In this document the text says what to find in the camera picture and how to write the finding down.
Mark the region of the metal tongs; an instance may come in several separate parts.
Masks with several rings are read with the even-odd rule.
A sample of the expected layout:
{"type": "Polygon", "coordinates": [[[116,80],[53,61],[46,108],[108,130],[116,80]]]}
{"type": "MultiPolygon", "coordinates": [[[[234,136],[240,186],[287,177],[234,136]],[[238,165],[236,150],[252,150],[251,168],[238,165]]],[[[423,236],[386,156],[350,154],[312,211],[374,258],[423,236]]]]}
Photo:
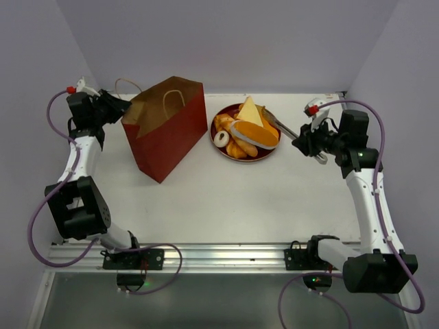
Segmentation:
{"type": "MultiPolygon", "coordinates": [[[[284,135],[286,135],[288,138],[290,138],[292,141],[299,138],[299,135],[290,130],[286,125],[281,123],[273,114],[272,114],[272,120],[269,122],[271,123],[276,129],[280,130],[284,135]]],[[[328,158],[319,153],[317,156],[314,156],[314,158],[320,163],[321,165],[325,165],[328,162],[328,158]]]]}

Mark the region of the long orange lumpy bread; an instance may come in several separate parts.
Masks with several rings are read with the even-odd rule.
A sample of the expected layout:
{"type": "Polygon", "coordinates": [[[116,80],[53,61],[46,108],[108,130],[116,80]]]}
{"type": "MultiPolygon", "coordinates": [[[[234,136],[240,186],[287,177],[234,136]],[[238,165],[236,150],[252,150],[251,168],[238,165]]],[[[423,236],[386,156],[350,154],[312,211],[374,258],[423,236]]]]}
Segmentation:
{"type": "Polygon", "coordinates": [[[275,137],[279,138],[279,131],[271,124],[264,116],[261,116],[261,121],[265,129],[269,130],[275,137]]]}

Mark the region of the red paper bag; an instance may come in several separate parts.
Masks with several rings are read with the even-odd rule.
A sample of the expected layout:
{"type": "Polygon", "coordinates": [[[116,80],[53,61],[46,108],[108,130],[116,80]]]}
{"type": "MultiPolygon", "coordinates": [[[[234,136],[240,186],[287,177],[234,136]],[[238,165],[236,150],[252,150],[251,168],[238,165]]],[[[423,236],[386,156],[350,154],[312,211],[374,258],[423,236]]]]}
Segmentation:
{"type": "Polygon", "coordinates": [[[203,83],[169,77],[130,102],[121,123],[134,160],[161,183],[208,130],[203,83]]]}

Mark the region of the orange oval bread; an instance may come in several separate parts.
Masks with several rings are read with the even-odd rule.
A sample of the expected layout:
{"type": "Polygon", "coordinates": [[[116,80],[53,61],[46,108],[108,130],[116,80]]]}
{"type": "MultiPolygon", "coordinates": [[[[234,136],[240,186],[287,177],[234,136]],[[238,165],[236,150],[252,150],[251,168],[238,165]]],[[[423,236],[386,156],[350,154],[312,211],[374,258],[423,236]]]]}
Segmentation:
{"type": "Polygon", "coordinates": [[[230,131],[236,137],[256,147],[271,150],[278,146],[278,139],[273,133],[263,126],[249,121],[233,121],[230,125],[230,131]]]}

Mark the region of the fake sandwich slice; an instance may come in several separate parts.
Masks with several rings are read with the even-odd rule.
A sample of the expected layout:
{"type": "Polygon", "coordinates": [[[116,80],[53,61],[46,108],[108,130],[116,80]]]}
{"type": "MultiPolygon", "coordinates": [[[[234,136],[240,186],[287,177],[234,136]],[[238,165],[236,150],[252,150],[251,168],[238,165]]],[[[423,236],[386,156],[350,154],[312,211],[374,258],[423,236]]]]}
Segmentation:
{"type": "Polygon", "coordinates": [[[239,112],[236,116],[237,120],[247,121],[263,127],[261,116],[251,96],[247,96],[246,100],[239,106],[239,112]]]}

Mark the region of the small white round bun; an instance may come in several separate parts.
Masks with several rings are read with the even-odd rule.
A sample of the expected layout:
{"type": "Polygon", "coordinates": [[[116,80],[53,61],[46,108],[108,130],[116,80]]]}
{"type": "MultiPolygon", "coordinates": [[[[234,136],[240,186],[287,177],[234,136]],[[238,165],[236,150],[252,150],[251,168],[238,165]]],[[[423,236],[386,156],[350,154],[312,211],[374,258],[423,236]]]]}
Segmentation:
{"type": "Polygon", "coordinates": [[[213,143],[217,148],[224,148],[230,141],[230,135],[227,131],[222,130],[215,134],[213,143]]]}

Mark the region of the long twisted glazed bread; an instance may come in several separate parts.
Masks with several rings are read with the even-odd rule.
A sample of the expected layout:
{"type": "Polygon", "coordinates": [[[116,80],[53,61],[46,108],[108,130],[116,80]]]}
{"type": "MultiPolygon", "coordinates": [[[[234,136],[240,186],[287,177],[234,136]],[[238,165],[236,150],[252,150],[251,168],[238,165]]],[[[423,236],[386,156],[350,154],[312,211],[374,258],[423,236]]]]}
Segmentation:
{"type": "MultiPolygon", "coordinates": [[[[225,130],[222,126],[222,122],[225,120],[233,119],[228,114],[219,114],[215,116],[213,123],[216,129],[216,133],[222,130],[225,130]]],[[[243,149],[238,146],[238,144],[234,141],[234,139],[230,135],[230,141],[226,147],[224,147],[228,156],[234,159],[244,159],[247,157],[247,154],[243,151],[243,149]]]]}

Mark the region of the round seeded bread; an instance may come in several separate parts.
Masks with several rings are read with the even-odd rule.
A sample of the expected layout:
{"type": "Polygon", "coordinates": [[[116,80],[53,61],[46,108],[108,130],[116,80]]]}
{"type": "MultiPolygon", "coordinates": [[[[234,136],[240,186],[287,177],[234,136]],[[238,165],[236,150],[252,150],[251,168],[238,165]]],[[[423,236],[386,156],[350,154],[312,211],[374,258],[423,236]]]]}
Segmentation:
{"type": "Polygon", "coordinates": [[[257,109],[259,111],[260,117],[263,120],[267,122],[270,122],[272,120],[272,113],[269,110],[267,110],[265,106],[257,105],[257,109]]]}

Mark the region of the orange croissant bread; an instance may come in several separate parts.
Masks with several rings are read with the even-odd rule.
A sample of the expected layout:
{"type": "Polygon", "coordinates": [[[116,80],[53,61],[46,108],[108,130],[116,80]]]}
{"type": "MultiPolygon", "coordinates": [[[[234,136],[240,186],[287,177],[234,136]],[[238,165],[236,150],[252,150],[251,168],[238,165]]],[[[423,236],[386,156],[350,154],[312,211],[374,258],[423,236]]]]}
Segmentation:
{"type": "Polygon", "coordinates": [[[258,150],[254,145],[251,145],[250,143],[243,141],[242,139],[238,138],[231,132],[231,125],[232,125],[233,119],[231,120],[225,120],[222,122],[223,128],[231,135],[231,137],[234,139],[234,141],[240,146],[243,151],[248,154],[249,156],[256,157],[258,155],[258,150]]]}

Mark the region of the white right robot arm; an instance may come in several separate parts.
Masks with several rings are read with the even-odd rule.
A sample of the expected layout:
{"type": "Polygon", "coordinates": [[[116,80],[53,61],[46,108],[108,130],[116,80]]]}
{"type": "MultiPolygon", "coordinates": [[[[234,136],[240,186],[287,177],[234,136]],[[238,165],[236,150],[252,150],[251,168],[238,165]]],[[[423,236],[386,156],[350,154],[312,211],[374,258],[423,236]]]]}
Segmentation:
{"type": "Polygon", "coordinates": [[[367,146],[368,115],[345,110],[338,128],[332,130],[328,110],[313,106],[306,114],[311,123],[301,127],[292,145],[306,156],[335,156],[353,198],[361,239],[356,251],[335,236],[313,235],[307,243],[307,264],[314,269],[333,265],[342,272],[351,293],[399,293],[408,276],[418,269],[418,261],[415,255],[405,253],[395,232],[386,205],[379,152],[367,146]]]}

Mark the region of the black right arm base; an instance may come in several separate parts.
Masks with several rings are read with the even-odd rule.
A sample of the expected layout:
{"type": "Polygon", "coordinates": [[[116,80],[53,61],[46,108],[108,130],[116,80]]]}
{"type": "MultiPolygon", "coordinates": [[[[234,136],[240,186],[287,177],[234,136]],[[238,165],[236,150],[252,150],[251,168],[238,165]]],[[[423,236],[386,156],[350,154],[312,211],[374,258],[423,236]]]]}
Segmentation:
{"type": "MultiPolygon", "coordinates": [[[[298,241],[292,241],[288,248],[283,250],[285,269],[287,271],[323,271],[331,273],[333,266],[328,262],[312,256],[307,247],[298,241]]],[[[332,285],[332,278],[327,276],[305,276],[302,281],[308,289],[326,293],[332,285]]]]}

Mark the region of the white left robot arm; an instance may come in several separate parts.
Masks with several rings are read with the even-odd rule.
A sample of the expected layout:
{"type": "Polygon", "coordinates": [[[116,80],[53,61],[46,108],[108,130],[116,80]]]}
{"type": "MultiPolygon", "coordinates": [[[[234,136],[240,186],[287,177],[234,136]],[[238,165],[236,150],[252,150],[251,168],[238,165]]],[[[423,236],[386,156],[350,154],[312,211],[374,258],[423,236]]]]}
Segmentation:
{"type": "Polygon", "coordinates": [[[93,179],[104,148],[104,126],[118,122],[131,103],[105,90],[70,87],[67,93],[70,154],[58,183],[45,189],[49,209],[62,238],[99,239],[108,249],[120,250],[118,260],[124,267],[135,269],[143,260],[137,240],[112,223],[108,204],[93,179]]]}

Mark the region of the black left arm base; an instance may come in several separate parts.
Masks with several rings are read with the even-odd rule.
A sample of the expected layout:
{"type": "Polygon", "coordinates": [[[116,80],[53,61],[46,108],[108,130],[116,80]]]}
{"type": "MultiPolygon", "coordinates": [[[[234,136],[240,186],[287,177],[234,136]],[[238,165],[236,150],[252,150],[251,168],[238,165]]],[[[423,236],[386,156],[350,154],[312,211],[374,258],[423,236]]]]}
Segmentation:
{"type": "Polygon", "coordinates": [[[118,271],[117,286],[127,292],[139,291],[147,280],[148,271],[163,269],[164,250],[149,249],[141,252],[110,253],[101,251],[103,269],[118,271]]]}

